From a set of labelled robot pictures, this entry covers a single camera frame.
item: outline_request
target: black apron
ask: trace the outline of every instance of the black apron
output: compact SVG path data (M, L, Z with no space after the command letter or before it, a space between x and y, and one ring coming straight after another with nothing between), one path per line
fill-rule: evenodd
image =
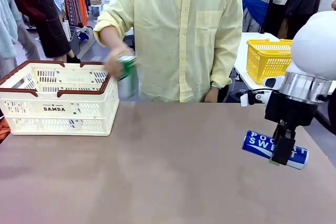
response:
M44 54L47 58L66 55L71 48L59 20L54 0L38 0L37 8L47 17L45 21L35 22Z

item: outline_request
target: hand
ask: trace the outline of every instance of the hand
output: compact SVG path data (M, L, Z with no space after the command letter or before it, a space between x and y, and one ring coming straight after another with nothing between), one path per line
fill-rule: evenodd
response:
M208 94L206 94L204 102L217 102L219 88L211 87Z
M108 55L107 61L105 62L106 70L115 78L119 79L122 76L123 66L119 62L119 56L121 54L132 54L132 49L129 48L125 43L121 43L118 47L112 49Z

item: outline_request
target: white plastic basket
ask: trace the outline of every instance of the white plastic basket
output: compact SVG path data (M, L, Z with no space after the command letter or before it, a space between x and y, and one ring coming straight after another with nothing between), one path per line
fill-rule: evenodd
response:
M116 81L101 62L26 61L0 80L0 109L14 135L110 134Z

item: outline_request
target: yellow plastic basket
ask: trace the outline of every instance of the yellow plastic basket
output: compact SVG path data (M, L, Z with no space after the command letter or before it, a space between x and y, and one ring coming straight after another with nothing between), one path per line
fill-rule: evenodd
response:
M257 83L262 84L267 77L282 76L291 62L290 46L292 40L278 42L269 39L247 41L247 72Z

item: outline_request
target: brown tabletop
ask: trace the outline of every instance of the brown tabletop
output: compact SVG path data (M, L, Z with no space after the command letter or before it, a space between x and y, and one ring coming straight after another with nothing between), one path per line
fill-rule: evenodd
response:
M109 137L9 136L0 223L335 224L336 170L302 128L304 170L241 150L263 106L121 102Z

